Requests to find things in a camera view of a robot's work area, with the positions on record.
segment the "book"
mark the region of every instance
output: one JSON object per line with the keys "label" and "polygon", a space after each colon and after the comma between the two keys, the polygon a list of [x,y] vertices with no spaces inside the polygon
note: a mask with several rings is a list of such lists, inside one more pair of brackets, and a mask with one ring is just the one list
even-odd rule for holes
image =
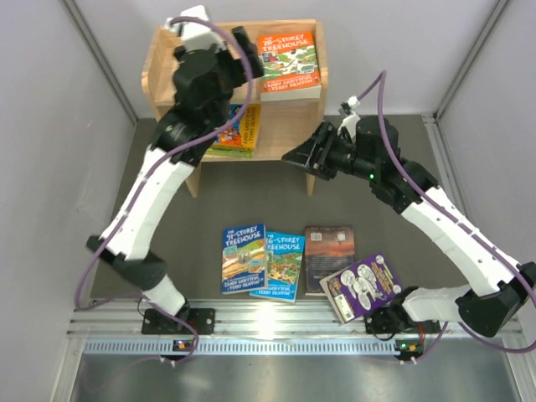
{"label": "book", "polygon": [[305,229],[305,272],[308,296],[326,296],[320,280],[346,268],[354,261],[355,244],[351,225],[307,226]]}
{"label": "book", "polygon": [[[241,104],[229,106],[229,120],[236,116]],[[240,121],[231,128],[223,131],[214,140],[210,149],[236,150],[253,152],[257,143],[260,129],[260,104],[251,104]]]}
{"label": "book", "polygon": [[381,253],[322,279],[320,285],[343,324],[384,306],[402,291]]}
{"label": "book", "polygon": [[312,32],[262,35],[259,54],[265,71],[260,101],[320,97],[322,82]]}
{"label": "book", "polygon": [[240,149],[218,149],[210,147],[205,152],[207,155],[216,155],[218,157],[252,157],[253,152],[242,151]]}
{"label": "book", "polygon": [[304,236],[266,232],[268,288],[250,295],[295,302],[304,246]]}
{"label": "book", "polygon": [[224,230],[221,291],[224,294],[264,289],[268,285],[266,229],[252,224]]}

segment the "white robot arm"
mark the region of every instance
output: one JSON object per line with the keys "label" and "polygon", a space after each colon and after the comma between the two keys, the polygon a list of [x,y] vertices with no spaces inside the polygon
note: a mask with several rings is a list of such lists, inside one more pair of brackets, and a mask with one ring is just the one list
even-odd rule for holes
{"label": "white robot arm", "polygon": [[[391,319],[400,327],[414,327],[416,322],[427,320],[463,322],[473,331],[493,337],[526,302],[528,293],[482,244],[516,267],[531,287],[536,282],[536,264],[520,265],[479,234],[426,169],[400,157],[398,132],[384,119],[394,157],[424,191],[421,197],[393,164],[378,117],[359,118],[355,111],[358,104],[355,96],[342,103],[344,119],[340,127],[323,121],[311,138],[284,155],[283,160],[324,179],[334,178],[340,171],[368,180],[377,199],[428,235],[467,278],[466,286],[434,290],[411,287],[402,291],[388,307]],[[427,199],[435,200],[453,220]],[[478,235],[481,243],[473,235]]]}
{"label": "white robot arm", "polygon": [[[208,20],[203,6],[191,8],[181,15]],[[173,74],[178,90],[176,105],[158,122],[142,169],[116,218],[100,236],[91,236],[87,245],[93,251],[97,250],[124,219],[101,259],[140,287],[144,295],[166,313],[177,316],[185,311],[185,307],[188,309],[188,304],[169,279],[164,261],[155,256],[149,246],[173,195],[199,164],[212,141],[200,142],[179,152],[162,162],[154,172],[152,170],[155,161],[161,161],[171,150],[222,126],[227,120],[233,89],[244,84],[245,78],[240,62],[231,57],[225,42],[209,28],[196,23],[170,25],[169,28],[176,29],[184,42],[184,46],[175,49],[175,57],[180,63]],[[244,50],[253,76],[262,76],[256,47],[245,31],[236,28],[233,35]],[[494,336],[526,302],[528,293],[518,278],[504,269],[501,261],[489,255],[482,244],[471,237],[477,229],[447,198],[437,180],[419,163],[400,157],[398,132],[385,119],[394,157],[422,188],[424,198],[411,187],[389,158],[378,118],[361,119],[356,113],[358,104],[357,97],[348,99],[342,104],[344,119],[340,127],[323,121],[309,140],[282,159],[324,179],[334,178],[341,171],[369,180],[376,198],[426,233],[467,278],[468,285],[456,288],[405,289],[389,305],[391,317],[398,320],[401,327],[426,320],[464,322],[481,335]],[[427,203],[427,197],[447,209],[454,221],[446,219]],[[479,240],[495,250],[501,259],[517,267],[527,283],[534,286],[536,264],[520,265],[485,237],[479,235]]]}
{"label": "white robot arm", "polygon": [[[203,6],[190,8],[181,17],[209,21]],[[242,27],[232,30],[242,59],[234,59],[227,44],[208,26],[194,21],[174,24],[170,19],[167,27],[183,41],[174,51],[179,62],[173,73],[175,106],[158,122],[142,168],[117,216],[101,235],[91,236],[87,246],[97,251],[107,241],[100,254],[103,261],[168,315],[184,317],[188,304],[169,279],[165,262],[149,250],[151,239],[173,195],[215,139],[204,141],[203,137],[218,127],[222,130],[227,122],[234,88],[246,82],[243,63],[249,64],[252,78],[262,76],[263,69]],[[188,142],[196,144],[175,152]]]}

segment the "wooden bookshelf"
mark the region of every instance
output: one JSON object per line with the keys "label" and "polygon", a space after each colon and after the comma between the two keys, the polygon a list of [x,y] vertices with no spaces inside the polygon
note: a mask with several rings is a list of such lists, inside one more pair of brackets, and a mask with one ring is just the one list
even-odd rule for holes
{"label": "wooden bookshelf", "polygon": [[[206,162],[254,162],[278,161],[286,152],[303,143],[323,118],[327,96],[327,53],[322,23],[314,19],[290,21],[250,21],[219,23],[225,31],[244,26],[250,40],[256,43],[264,34],[291,34],[312,31],[317,48],[317,61],[322,80],[320,99],[293,102],[263,102],[260,112],[260,132],[253,157],[221,157],[205,155],[196,171],[186,180],[190,193],[197,197],[201,167]],[[152,37],[151,46],[143,66],[142,88],[155,117],[160,119],[171,106],[175,87],[173,71],[178,62],[173,50],[182,44],[180,38],[163,27],[158,27]],[[235,90],[233,103],[243,103],[246,85]],[[252,101],[260,103],[260,81],[255,82]],[[314,177],[306,177],[307,194],[312,195]]]}

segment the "blue book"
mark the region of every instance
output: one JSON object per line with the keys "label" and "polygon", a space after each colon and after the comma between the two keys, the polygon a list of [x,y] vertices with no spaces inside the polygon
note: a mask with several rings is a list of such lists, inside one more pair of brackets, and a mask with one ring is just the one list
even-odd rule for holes
{"label": "blue book", "polygon": [[266,288],[265,237],[263,224],[224,230],[222,293],[227,295]]}
{"label": "blue book", "polygon": [[305,236],[266,232],[268,289],[250,295],[295,302],[304,248]]}

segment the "green book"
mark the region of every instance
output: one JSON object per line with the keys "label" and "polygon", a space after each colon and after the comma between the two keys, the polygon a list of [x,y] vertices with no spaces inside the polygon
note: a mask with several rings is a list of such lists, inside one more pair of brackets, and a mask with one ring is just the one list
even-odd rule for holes
{"label": "green book", "polygon": [[241,151],[239,149],[218,149],[210,147],[207,149],[207,155],[217,155],[219,157],[252,157],[253,152]]}

